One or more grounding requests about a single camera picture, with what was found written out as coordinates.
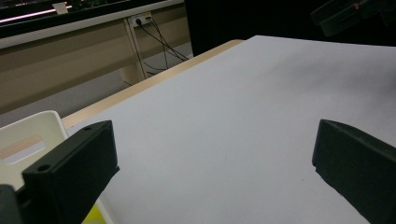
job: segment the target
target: power cord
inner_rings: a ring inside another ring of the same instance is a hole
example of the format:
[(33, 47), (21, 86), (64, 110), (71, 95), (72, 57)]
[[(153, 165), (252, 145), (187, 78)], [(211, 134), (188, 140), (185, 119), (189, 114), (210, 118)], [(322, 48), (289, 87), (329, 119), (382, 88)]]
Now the power cord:
[(151, 20), (151, 21), (153, 22), (154, 28), (155, 28), (156, 31), (159, 33), (160, 39), (161, 39), (161, 40), (158, 39), (156, 36), (152, 35), (150, 32), (148, 32), (148, 31), (144, 28), (144, 26), (143, 26), (141, 20), (137, 19), (137, 20), (136, 20), (136, 24), (137, 24), (144, 32), (146, 32), (148, 35), (150, 35), (151, 37), (153, 37), (155, 40), (157, 40), (157, 41), (158, 41), (159, 43), (161, 43), (163, 46), (165, 46), (165, 47), (169, 48), (170, 50), (172, 50), (172, 52), (166, 51), (167, 53), (169, 53), (170, 55), (172, 55), (172, 56), (174, 56), (174, 57), (176, 57), (176, 58), (179, 58), (182, 62), (187, 61), (189, 58), (187, 58), (187, 57), (184, 56), (182, 53), (178, 52), (177, 50), (175, 50), (175, 49), (173, 49), (172, 47), (169, 46), (169, 44), (168, 44), (168, 43), (166, 42), (166, 40), (163, 38), (163, 35), (161, 34), (160, 29), (158, 28), (158, 25), (157, 25), (157, 23), (155, 22), (155, 20), (152, 19), (151, 17), (148, 17), (147, 19), (148, 19), (148, 20)]
[[(155, 22), (155, 20), (154, 20), (152, 17), (148, 17), (148, 20), (150, 20), (150, 21), (152, 22), (152, 24), (154, 25), (154, 28), (157, 30), (157, 33), (160, 35), (161, 39), (162, 39), (163, 42), (166, 44), (166, 46), (169, 46), (168, 42), (166, 42), (165, 38), (163, 38), (163, 35), (162, 35), (161, 32), (160, 32), (160, 28), (158, 27), (157, 22)], [(186, 61), (186, 60), (189, 59), (189, 58), (187, 58), (186, 56), (184, 56), (182, 53), (178, 52), (177, 50), (175, 50), (175, 49), (173, 49), (173, 48), (170, 48), (170, 47), (169, 47), (169, 49), (172, 50), (172, 52), (174, 52), (175, 55), (180, 55), (180, 56), (182, 56), (182, 57), (184, 58), (184, 60), (181, 59), (179, 56), (177, 56), (181, 61), (184, 62), (184, 61)]]

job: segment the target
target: wooden table edge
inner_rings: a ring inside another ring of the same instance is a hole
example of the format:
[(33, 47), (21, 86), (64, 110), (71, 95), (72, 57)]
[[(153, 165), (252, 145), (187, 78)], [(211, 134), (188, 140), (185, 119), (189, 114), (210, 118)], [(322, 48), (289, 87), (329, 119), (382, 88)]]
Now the wooden table edge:
[(100, 112), (110, 108), (113, 105), (116, 105), (129, 97), (138, 94), (141, 91), (144, 91), (166, 79), (169, 77), (173, 77), (179, 73), (181, 73), (184, 70), (187, 70), (193, 66), (195, 66), (198, 63), (204, 62), (207, 59), (210, 59), (223, 51), (232, 48), (233, 46), (243, 42), (243, 40), (235, 39), (235, 40), (230, 40), (218, 47), (215, 47), (207, 52), (204, 52), (200, 55), (197, 55), (196, 57), (193, 57), (189, 60), (187, 60), (184, 63), (180, 63), (174, 67), (171, 67), (160, 74), (150, 77), (146, 80), (143, 80), (139, 83), (134, 84), (132, 87), (129, 87), (123, 91), (119, 91), (111, 96), (108, 96), (107, 98), (96, 102), (92, 105), (89, 105), (69, 116), (66, 116), (62, 118), (62, 123), (64, 124), (64, 127), (66, 129), (73, 127), (74, 125), (82, 122), (85, 119), (89, 119), (90, 117), (99, 114)]

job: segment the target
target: gray floor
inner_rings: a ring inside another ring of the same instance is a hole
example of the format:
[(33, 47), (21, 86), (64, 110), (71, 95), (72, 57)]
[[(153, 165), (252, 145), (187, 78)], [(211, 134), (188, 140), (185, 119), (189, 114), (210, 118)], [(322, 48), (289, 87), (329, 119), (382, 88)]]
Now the gray floor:
[[(188, 58), (192, 57), (190, 43), (176, 47), (175, 49)], [(163, 53), (147, 58), (145, 59), (145, 63), (147, 64), (145, 66), (148, 71), (147, 77), (162, 71), (151, 67), (166, 69), (166, 67), (169, 68), (181, 62), (180, 59), (168, 54), (166, 66)], [(55, 110), (63, 118), (128, 87), (130, 85), (121, 79), (120, 72), (114, 71), (77, 85), (69, 90), (61, 91), (32, 104), (2, 114), (0, 115), (0, 127), (45, 110)]]

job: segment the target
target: white tabletop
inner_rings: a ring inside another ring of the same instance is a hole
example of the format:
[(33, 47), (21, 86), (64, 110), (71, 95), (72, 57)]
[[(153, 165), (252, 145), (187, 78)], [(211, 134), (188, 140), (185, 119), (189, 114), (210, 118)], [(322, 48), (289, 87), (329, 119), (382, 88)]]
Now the white tabletop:
[(113, 121), (120, 223), (368, 223), (311, 160), (320, 119), (396, 146), (395, 58), (254, 36), (68, 131)]

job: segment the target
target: electrical socket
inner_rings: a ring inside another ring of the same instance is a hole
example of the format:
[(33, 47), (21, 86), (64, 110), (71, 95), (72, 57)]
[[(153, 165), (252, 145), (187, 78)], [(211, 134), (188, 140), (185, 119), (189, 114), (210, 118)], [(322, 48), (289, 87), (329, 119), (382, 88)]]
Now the electrical socket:
[(151, 12), (150, 11), (134, 15), (134, 16), (131, 17), (132, 26), (133, 27), (138, 27), (139, 26), (136, 23), (136, 20), (140, 20), (142, 22), (142, 25), (150, 23), (151, 20), (149, 20), (149, 18), (151, 18)]

